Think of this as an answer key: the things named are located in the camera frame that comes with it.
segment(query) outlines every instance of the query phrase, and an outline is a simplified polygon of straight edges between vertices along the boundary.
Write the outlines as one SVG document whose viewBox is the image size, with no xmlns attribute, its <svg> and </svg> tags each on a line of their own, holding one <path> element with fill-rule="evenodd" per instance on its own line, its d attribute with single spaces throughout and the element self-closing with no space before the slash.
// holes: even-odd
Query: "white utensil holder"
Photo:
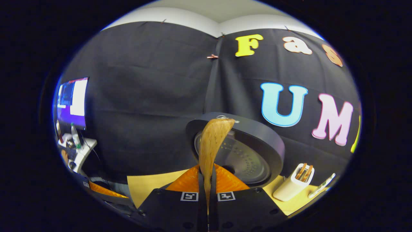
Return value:
<svg viewBox="0 0 412 232">
<path fill-rule="evenodd" d="M 295 171 L 289 176 L 289 178 L 287 178 L 285 182 L 283 182 L 283 184 L 275 190 L 275 192 L 273 193 L 274 198 L 281 201 L 289 201 L 309 185 L 310 181 L 312 181 L 315 169 L 312 167 L 312 171 L 308 177 L 308 180 L 306 182 L 302 182 L 295 178 L 302 167 L 303 163 L 300 163 Z"/>
</svg>

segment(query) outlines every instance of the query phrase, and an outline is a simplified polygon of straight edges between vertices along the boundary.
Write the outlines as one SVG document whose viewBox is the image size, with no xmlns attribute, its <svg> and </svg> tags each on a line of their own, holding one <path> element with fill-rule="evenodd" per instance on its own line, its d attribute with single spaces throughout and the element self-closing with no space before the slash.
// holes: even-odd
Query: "black curtain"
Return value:
<svg viewBox="0 0 412 232">
<path fill-rule="evenodd" d="M 264 37 L 255 54 L 236 57 L 235 38 L 252 34 Z M 287 51 L 282 41 L 286 36 L 302 39 L 313 54 Z M 87 130 L 83 133 L 98 141 L 100 158 L 113 173 L 112 181 L 194 166 L 185 126 L 203 113 L 220 111 L 273 128 L 286 147 L 281 175 L 288 176 L 306 162 L 315 168 L 311 184 L 318 185 L 333 172 L 344 170 L 360 115 L 349 69 L 345 64 L 333 64 L 322 44 L 327 43 L 282 29 L 242 31 L 217 39 L 181 25 L 134 22 L 103 30 L 88 41 L 68 64 L 60 82 L 90 77 L 85 102 Z M 219 59 L 206 58 L 212 53 Z M 308 89 L 298 124 L 282 128 L 263 118 L 260 84 L 265 82 L 283 85 L 278 106 L 283 115 L 291 110 L 288 87 Z M 344 101 L 354 106 L 344 147 L 311 135 L 321 114 L 319 93 L 332 95 L 338 111 Z"/>
</svg>

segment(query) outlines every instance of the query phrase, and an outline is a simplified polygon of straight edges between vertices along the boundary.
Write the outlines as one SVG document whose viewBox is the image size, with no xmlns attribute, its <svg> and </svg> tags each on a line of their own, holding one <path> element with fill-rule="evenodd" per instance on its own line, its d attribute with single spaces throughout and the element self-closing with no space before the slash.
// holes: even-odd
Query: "wooden handle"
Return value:
<svg viewBox="0 0 412 232">
<path fill-rule="evenodd" d="M 66 165 L 66 168 L 67 168 L 67 165 L 69 165 L 69 156 L 68 156 L 66 150 L 64 150 L 64 149 L 61 150 L 61 156 L 63 157 L 64 164 Z"/>
<path fill-rule="evenodd" d="M 216 154 L 223 140 L 234 125 L 234 119 L 220 118 L 210 120 L 203 129 L 200 138 L 199 165 L 204 177 L 204 188 L 206 202 L 209 209 L 209 198 L 211 189 L 211 177 Z"/>
<path fill-rule="evenodd" d="M 306 168 L 306 165 L 307 165 L 307 163 L 304 163 L 303 166 L 302 166 L 302 168 L 300 169 L 299 173 L 296 175 L 295 178 L 296 178 L 297 180 L 298 180 L 299 177 L 302 175 L 303 171 L 304 171 L 305 168 Z"/>
<path fill-rule="evenodd" d="M 312 172 L 313 165 L 309 166 L 308 171 L 306 172 L 305 176 L 302 179 L 302 182 L 306 182 L 306 179 L 309 177 L 310 173 Z"/>
</svg>

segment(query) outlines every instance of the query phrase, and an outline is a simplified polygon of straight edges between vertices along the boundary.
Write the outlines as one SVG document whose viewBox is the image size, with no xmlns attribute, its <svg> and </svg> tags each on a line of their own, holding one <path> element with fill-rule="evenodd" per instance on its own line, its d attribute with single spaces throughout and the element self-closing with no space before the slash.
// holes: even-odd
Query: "yellow letter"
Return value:
<svg viewBox="0 0 412 232">
<path fill-rule="evenodd" d="M 263 40 L 263 36 L 256 34 L 256 35 L 250 35 L 250 36 L 240 36 L 237 37 L 235 40 L 237 40 L 238 43 L 238 51 L 235 53 L 235 56 L 237 57 L 243 57 L 243 56 L 251 56 L 255 52 L 250 49 L 252 48 L 258 48 L 259 43 L 257 40 Z"/>
<path fill-rule="evenodd" d="M 361 116 L 359 116 L 359 129 L 358 129 L 358 135 L 356 136 L 355 142 L 353 143 L 351 147 L 351 152 L 355 152 L 355 148 L 358 145 L 358 139 L 359 139 L 359 132 L 361 131 Z"/>
<path fill-rule="evenodd" d="M 296 53 L 303 53 L 310 55 L 312 54 L 312 50 L 308 48 L 305 42 L 303 40 L 295 38 L 295 37 L 284 37 L 283 41 L 286 43 L 283 45 L 286 50 L 289 52 L 296 52 Z"/>
</svg>

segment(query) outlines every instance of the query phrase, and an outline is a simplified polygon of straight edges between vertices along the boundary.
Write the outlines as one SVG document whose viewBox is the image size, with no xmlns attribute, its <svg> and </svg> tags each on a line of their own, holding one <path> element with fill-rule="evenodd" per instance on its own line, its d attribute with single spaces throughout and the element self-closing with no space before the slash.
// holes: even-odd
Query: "orange object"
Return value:
<svg viewBox="0 0 412 232">
<path fill-rule="evenodd" d="M 92 182 L 90 182 L 90 181 L 89 181 L 89 186 L 90 186 L 90 189 L 91 189 L 91 190 L 93 190 L 93 191 L 95 191 L 95 192 L 98 192 L 98 193 L 101 193 L 101 194 L 104 194 L 104 195 L 116 196 L 116 197 L 121 197 L 121 198 L 128 198 L 128 197 L 126 197 L 126 196 L 123 196 L 123 195 L 121 195 L 121 194 L 118 194 L 118 193 L 116 193 L 116 192 L 113 192 L 113 191 L 111 191 L 111 190 L 108 190 L 108 189 L 106 189 L 106 188 L 103 188 L 103 187 L 100 186 L 100 185 L 96 185 L 95 183 L 92 183 Z"/>
<path fill-rule="evenodd" d="M 199 165 L 187 170 L 173 181 L 166 190 L 178 192 L 199 192 Z"/>
<path fill-rule="evenodd" d="M 249 189 L 249 186 L 223 167 L 215 164 L 215 169 L 216 193 Z M 196 165 L 173 181 L 173 183 L 171 183 L 166 190 L 178 192 L 199 192 L 198 176 L 199 165 Z"/>
<path fill-rule="evenodd" d="M 312 171 L 312 168 L 313 168 L 313 165 L 310 165 L 308 171 L 306 172 L 306 174 L 302 178 L 302 182 L 306 182 L 306 179 L 309 177 L 309 175 Z"/>
<path fill-rule="evenodd" d="M 297 180 L 298 180 L 298 179 L 300 178 L 300 176 L 302 175 L 303 171 L 304 171 L 305 168 L 306 168 L 306 165 L 307 165 L 307 163 L 304 163 L 303 166 L 302 166 L 302 168 L 300 169 L 299 173 L 296 175 L 295 178 L 296 178 Z"/>
<path fill-rule="evenodd" d="M 216 169 L 216 193 L 231 192 L 250 189 L 239 178 L 233 175 L 228 170 L 215 164 Z"/>
</svg>

